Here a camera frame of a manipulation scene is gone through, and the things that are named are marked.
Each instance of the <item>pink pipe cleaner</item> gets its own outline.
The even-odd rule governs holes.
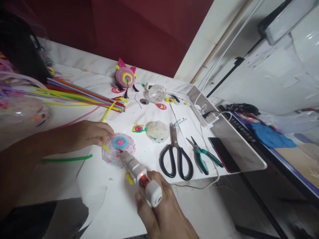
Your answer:
[[[91,112],[89,112],[89,113],[87,113],[87,114],[81,116],[80,118],[77,118],[77,119],[71,121],[70,123],[66,123],[66,124],[64,124],[64,125],[62,125],[62,126],[59,126],[58,128],[61,128],[61,127],[64,127],[64,126],[67,126],[67,125],[70,125],[70,124],[73,124],[73,123],[79,121],[80,119],[82,119],[82,118],[84,118],[84,117],[86,117],[86,116],[92,114],[92,113],[93,113],[94,111],[96,111],[99,107],[100,107],[100,106],[96,107],[94,110],[92,110]]]

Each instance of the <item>black scissors handle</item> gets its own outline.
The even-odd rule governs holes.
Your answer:
[[[189,156],[185,153],[185,151],[182,147],[178,147],[177,151],[178,151],[178,160],[179,160],[179,175],[183,180],[189,181],[192,179],[193,174],[194,174],[193,163],[190,160]],[[184,158],[186,159],[186,161],[188,163],[188,177],[184,176],[182,155],[184,155]]]
[[[175,165],[175,159],[174,159],[174,154],[173,154],[173,148],[174,148],[174,146],[172,144],[167,145],[167,147],[164,149],[164,151],[160,157],[160,160],[159,160],[159,164],[160,164],[160,167],[161,167],[163,173],[170,178],[174,178],[176,176],[176,165]],[[185,153],[183,148],[176,147],[176,149],[177,149],[178,162],[179,162],[179,170],[178,170],[179,175],[183,180],[189,181],[192,179],[193,174],[194,174],[193,163],[190,160],[189,156]],[[172,166],[172,173],[171,174],[166,170],[165,165],[164,165],[164,156],[168,150],[169,150],[169,156],[170,156],[170,163]],[[182,156],[184,156],[184,158],[186,159],[186,161],[188,163],[188,177],[184,176]]]
[[[174,154],[173,154],[173,147],[174,146],[172,144],[168,144],[166,146],[166,148],[164,149],[164,151],[160,157],[160,160],[159,160],[159,165],[160,165],[163,173],[170,178],[175,178],[175,176],[176,176],[176,165],[175,165],[175,159],[174,159]],[[170,156],[170,163],[172,165],[172,173],[171,174],[166,170],[165,165],[164,165],[164,156],[168,150],[169,150],[169,156]]]

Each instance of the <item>animal ear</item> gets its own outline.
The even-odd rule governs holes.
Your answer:
[[[121,58],[119,58],[119,66],[120,67],[126,67],[126,65],[124,64],[124,62],[122,61]]]
[[[131,70],[133,71],[133,73],[135,73],[135,71],[136,71],[136,66],[131,66]]]

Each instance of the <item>plastic bag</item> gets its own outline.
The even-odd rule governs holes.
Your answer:
[[[306,111],[294,116],[259,116],[267,125],[272,125],[282,134],[306,133],[319,127],[319,113]]]

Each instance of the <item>hand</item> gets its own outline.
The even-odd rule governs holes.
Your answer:
[[[156,208],[150,208],[140,192],[135,194],[137,212],[151,239],[199,239],[192,224],[184,216],[171,185],[156,171],[148,171],[162,188],[162,200]]]
[[[90,145],[100,147],[106,143],[108,136],[115,135],[107,123],[83,120],[65,127],[33,135],[38,141],[44,141],[46,154],[68,153]]]

